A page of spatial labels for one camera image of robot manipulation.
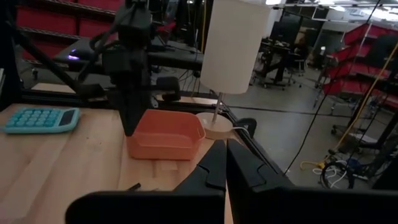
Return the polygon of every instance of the wooden table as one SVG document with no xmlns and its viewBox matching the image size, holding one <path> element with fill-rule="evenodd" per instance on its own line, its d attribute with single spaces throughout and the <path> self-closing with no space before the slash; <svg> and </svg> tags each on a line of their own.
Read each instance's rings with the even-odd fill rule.
<svg viewBox="0 0 398 224">
<path fill-rule="evenodd" d="M 34 89 L 68 91 L 39 84 Z M 185 102 L 214 100 L 183 98 Z M 23 106 L 0 113 L 0 126 Z M 119 113 L 81 109 L 78 126 L 69 133 L 7 135 L 0 133 L 0 223 L 61 224 L 76 198 L 98 190 L 173 190 L 195 168 L 213 144 L 205 139 L 192 161 L 131 159 Z M 226 198 L 225 223 L 232 223 Z"/>
</svg>

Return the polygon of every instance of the concrete floor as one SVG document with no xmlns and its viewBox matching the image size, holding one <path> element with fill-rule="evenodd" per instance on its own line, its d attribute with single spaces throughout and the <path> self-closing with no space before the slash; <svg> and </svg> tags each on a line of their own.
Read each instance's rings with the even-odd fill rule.
<svg viewBox="0 0 398 224">
<path fill-rule="evenodd" d="M 174 68 L 164 68 L 160 76 L 173 75 L 179 77 L 184 71 Z M 282 91 L 279 87 L 263 88 L 260 85 L 250 86 L 248 91 L 241 95 L 227 95 L 224 103 L 232 108 L 233 113 L 239 117 L 250 117 L 257 120 L 257 130 L 255 139 L 268 152 L 271 158 L 282 169 L 286 170 L 296 153 L 299 151 L 305 133 L 314 117 L 317 107 L 313 104 L 318 90 L 314 89 L 314 82 L 309 79 L 317 78 L 318 72 L 307 69 L 304 77 L 296 77 L 299 84 L 287 87 Z M 25 81 L 25 86 L 35 84 L 32 81 L 30 71 L 26 71 L 21 77 Z M 60 83 L 46 70 L 39 71 L 39 82 Z M 109 85 L 109 78 L 99 75 L 90 75 L 88 83 L 101 83 L 103 86 Z M 189 77 L 184 85 L 181 82 L 182 90 L 193 90 L 193 83 Z M 209 89 L 205 86 L 200 87 L 200 92 L 208 93 Z M 334 124 L 346 124 L 351 115 L 351 109 L 347 106 L 336 106 L 333 116 L 330 115 L 332 101 L 327 98 L 321 106 L 319 115 L 309 132 L 301 153 L 288 170 L 287 175 L 290 180 L 301 186 L 320 187 L 319 176 L 308 170 L 300 170 L 301 161 L 320 161 L 327 155 L 327 150 L 333 148 L 338 142 L 338 137 L 331 135 L 331 127 Z M 383 131 L 391 115 L 380 112 L 376 120 L 372 123 L 368 135 L 378 138 Z M 356 126 L 366 125 L 368 119 L 360 119 Z M 339 183 L 339 187 L 345 188 L 345 182 Z M 370 185 L 360 180 L 356 181 L 355 188 L 370 188 Z"/>
</svg>

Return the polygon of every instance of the red storage bin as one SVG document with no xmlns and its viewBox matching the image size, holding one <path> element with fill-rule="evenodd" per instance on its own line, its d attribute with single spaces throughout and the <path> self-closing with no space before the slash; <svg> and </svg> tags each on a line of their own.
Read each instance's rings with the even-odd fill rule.
<svg viewBox="0 0 398 224">
<path fill-rule="evenodd" d="M 135 159 L 191 160 L 204 138 L 205 130 L 194 114 L 147 110 L 126 142 Z"/>
<path fill-rule="evenodd" d="M 34 41 L 34 45 L 37 48 L 39 48 L 41 51 L 43 51 L 50 58 L 53 58 L 59 52 L 61 52 L 63 49 L 68 47 L 68 45 L 51 44 L 48 42 L 41 42 L 41 41 Z M 35 60 L 35 58 L 30 53 L 28 53 L 26 51 L 24 51 L 22 53 L 22 58 L 29 59 L 29 60 Z"/>
<path fill-rule="evenodd" d="M 28 7 L 19 7 L 17 25 L 76 35 L 76 19 L 73 16 L 66 16 Z"/>
<path fill-rule="evenodd" d="M 353 59 L 355 56 L 357 56 L 357 54 L 358 57 L 365 57 L 370 49 L 371 46 L 362 45 L 361 47 L 361 44 L 358 43 L 350 47 L 346 47 L 345 49 L 340 50 L 339 52 L 335 52 L 332 54 L 332 56 L 334 56 L 338 62 L 342 62 L 344 60 Z"/>
<path fill-rule="evenodd" d="M 80 20 L 79 35 L 83 37 L 94 37 L 101 32 L 108 31 L 112 23 L 92 21 L 89 19 Z M 114 40 L 116 34 L 113 34 L 109 39 Z"/>
<path fill-rule="evenodd" d="M 117 11 L 123 0 L 78 0 L 79 4 Z"/>
<path fill-rule="evenodd" d="M 354 80 L 337 80 L 323 86 L 323 92 L 327 95 L 338 95 L 344 93 L 364 94 L 370 84 L 361 83 Z"/>
<path fill-rule="evenodd" d="M 369 26 L 370 26 L 369 24 L 363 24 L 351 31 L 348 31 L 344 35 L 345 45 L 351 45 L 353 42 L 355 42 L 357 40 L 362 40 L 362 38 L 365 36 L 366 31 L 368 30 Z M 368 32 L 368 36 L 379 37 L 380 35 L 390 34 L 390 33 L 394 33 L 394 32 L 396 32 L 396 30 L 378 27 L 377 25 L 371 25 L 371 28 Z"/>
<path fill-rule="evenodd" d="M 381 68 L 374 68 L 370 67 L 361 63 L 354 63 L 351 62 L 344 63 L 337 67 L 330 68 L 328 70 L 328 75 L 330 78 L 341 77 L 345 75 L 355 75 L 357 73 L 364 73 L 364 74 L 371 74 L 371 75 L 378 75 L 381 71 Z M 385 70 L 384 73 L 381 75 L 382 77 L 386 78 L 390 74 L 390 71 Z"/>
<path fill-rule="evenodd" d="M 384 103 L 392 108 L 398 108 L 398 97 L 388 96 L 386 102 Z"/>
</svg>

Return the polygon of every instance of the white cylindrical lamp shade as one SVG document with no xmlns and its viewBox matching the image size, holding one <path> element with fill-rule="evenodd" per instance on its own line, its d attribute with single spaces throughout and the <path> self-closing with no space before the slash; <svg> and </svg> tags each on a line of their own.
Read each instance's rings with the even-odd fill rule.
<svg viewBox="0 0 398 224">
<path fill-rule="evenodd" d="M 211 90 L 240 94 L 252 70 L 272 9 L 239 0 L 214 0 L 200 82 Z"/>
</svg>

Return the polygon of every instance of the orange plastic bin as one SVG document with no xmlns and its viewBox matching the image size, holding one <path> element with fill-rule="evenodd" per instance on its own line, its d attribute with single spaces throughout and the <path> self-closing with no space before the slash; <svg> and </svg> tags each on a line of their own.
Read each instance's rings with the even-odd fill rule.
<svg viewBox="0 0 398 224">
<path fill-rule="evenodd" d="M 135 159 L 191 160 L 203 138 L 205 130 L 194 114 L 147 110 L 126 141 Z"/>
</svg>

